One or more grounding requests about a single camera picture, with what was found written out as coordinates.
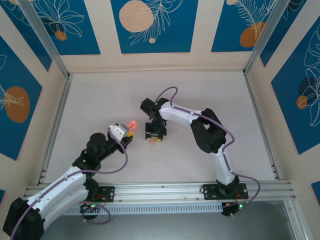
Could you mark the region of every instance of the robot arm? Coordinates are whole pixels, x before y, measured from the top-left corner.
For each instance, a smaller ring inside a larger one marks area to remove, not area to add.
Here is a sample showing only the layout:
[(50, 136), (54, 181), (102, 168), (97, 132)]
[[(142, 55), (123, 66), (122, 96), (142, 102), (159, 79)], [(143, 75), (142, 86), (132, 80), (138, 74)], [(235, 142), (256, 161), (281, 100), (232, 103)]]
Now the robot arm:
[[(124, 124), (111, 125), (109, 131), (118, 142), (126, 148), (132, 141), (133, 134)], [(30, 209), (19, 225), (15, 240), (39, 240), (44, 231), (69, 208), (81, 201), (93, 201), (98, 195), (99, 184), (92, 179), (94, 172), (80, 172), (81, 170), (98, 171), (101, 161), (116, 150), (123, 153), (121, 146), (108, 134), (108, 140), (102, 133), (95, 133), (90, 137), (86, 149), (75, 160), (61, 177), (51, 183), (41, 192), (26, 200), (17, 198), (10, 206), (3, 231), (11, 236), (18, 219), (26, 211), (31, 203), (37, 203)], [(42, 199), (40, 196), (51, 189), (59, 181), (63, 180), (55, 188), (49, 191)]]
[(202, 151), (210, 154), (213, 160), (220, 193), (228, 198), (235, 192), (239, 178), (229, 171), (224, 160), (222, 149), (226, 143), (226, 132), (212, 122), (194, 114), (204, 115), (220, 123), (219, 119), (209, 108), (198, 111), (174, 104), (172, 106), (165, 98), (159, 99), (156, 103), (147, 98), (141, 103), (140, 109), (151, 120), (145, 124), (145, 138), (156, 137), (158, 141), (162, 141), (167, 135), (168, 120), (191, 127), (196, 144)]

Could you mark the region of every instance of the beige wall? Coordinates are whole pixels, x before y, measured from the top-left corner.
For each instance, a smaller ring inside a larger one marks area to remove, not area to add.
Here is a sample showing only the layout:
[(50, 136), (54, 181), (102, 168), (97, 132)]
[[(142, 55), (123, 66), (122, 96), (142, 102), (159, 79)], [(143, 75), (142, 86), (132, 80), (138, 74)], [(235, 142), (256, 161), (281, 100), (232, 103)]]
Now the beige wall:
[(7, 235), (2, 231), (2, 226), (11, 202), (24, 195), (26, 186), (35, 184), (64, 79), (54, 65), (51, 65), (49, 72), (44, 69), (1, 7), (0, 36), (42, 86), (18, 160), (14, 161), (0, 154), (0, 189), (5, 190), (0, 206), (0, 239), (6, 239)]
[(251, 54), (211, 53), (225, 0), (199, 0), (190, 53), (121, 54), (110, 0), (84, 0), (101, 55), (61, 56), (71, 73), (125, 70), (236, 69)]
[(297, 153), (271, 81), (319, 17), (319, 9), (319, 0), (307, 0), (267, 66), (264, 68), (258, 60), (249, 75), (276, 161), (285, 179), (291, 180), (315, 239), (320, 237), (320, 206), (311, 183), (320, 180), (320, 144), (300, 155)]

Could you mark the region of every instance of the white floor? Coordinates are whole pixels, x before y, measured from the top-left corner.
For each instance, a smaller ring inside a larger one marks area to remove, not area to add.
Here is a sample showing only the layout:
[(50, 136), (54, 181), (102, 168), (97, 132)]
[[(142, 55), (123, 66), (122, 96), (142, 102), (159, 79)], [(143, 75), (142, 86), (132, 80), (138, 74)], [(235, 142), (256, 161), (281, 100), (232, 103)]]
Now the white floor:
[[(106, 134), (109, 125), (131, 120), (139, 129), (127, 148), (128, 165), (115, 174), (95, 175), (98, 182), (215, 181), (212, 160), (198, 148), (190, 128), (168, 121), (164, 141), (154, 146), (145, 141), (149, 118), (140, 104), (145, 98), (155, 100), (170, 86), (179, 88), (177, 105), (201, 111), (211, 108), (235, 135), (228, 155), (236, 173), (274, 180), (242, 72), (144, 71), (74, 75), (45, 182), (53, 182), (72, 165), (93, 133)], [(163, 97), (169, 99), (173, 92)], [(116, 152), (101, 163), (101, 171), (118, 169), (124, 161), (125, 156)]]

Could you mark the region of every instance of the enclosure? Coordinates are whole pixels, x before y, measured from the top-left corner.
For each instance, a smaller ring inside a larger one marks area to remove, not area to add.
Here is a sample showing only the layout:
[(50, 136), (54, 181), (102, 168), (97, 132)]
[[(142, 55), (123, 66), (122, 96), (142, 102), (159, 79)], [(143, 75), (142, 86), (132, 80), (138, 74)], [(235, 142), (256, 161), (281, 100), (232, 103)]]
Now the enclosure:
[[(135, 120), (127, 165), (93, 177), (114, 187), (102, 201), (111, 221), (83, 222), (81, 205), (71, 204), (41, 239), (320, 238), (319, 0), (0, 6), (1, 226), (11, 203), (62, 176), (92, 134)], [(234, 135), (227, 161), (248, 199), (207, 199), (203, 186), (217, 184), (220, 172), (190, 127), (167, 121), (163, 141), (146, 140), (142, 101), (157, 104), (171, 86), (178, 89), (172, 109), (192, 116), (212, 109)], [(116, 151), (100, 171), (124, 162)], [(237, 201), (239, 214), (221, 214)], [(87, 214), (108, 218), (101, 207)], [(10, 237), (1, 231), (0, 238)]]

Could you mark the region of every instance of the white table surface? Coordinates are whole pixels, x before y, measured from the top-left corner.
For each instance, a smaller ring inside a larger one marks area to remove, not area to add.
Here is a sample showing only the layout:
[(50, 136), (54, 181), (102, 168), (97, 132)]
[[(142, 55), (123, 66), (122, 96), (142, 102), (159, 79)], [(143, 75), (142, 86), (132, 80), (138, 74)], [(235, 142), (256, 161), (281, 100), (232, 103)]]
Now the white table surface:
[[(274, 180), (242, 72), (135, 71), (74, 75), (45, 182), (53, 182), (72, 165), (93, 133), (106, 134), (109, 125), (131, 120), (139, 128), (127, 148), (126, 168), (115, 174), (96, 174), (98, 182), (215, 181), (212, 160), (198, 148), (191, 128), (168, 121), (164, 141), (151, 146), (145, 140), (149, 118), (140, 104), (145, 98), (155, 101), (170, 86), (179, 88), (174, 103), (201, 111), (211, 108), (234, 134), (228, 155), (236, 173)], [(173, 92), (163, 97), (169, 99)], [(117, 151), (101, 163), (101, 171), (118, 169), (124, 161), (125, 156)]]

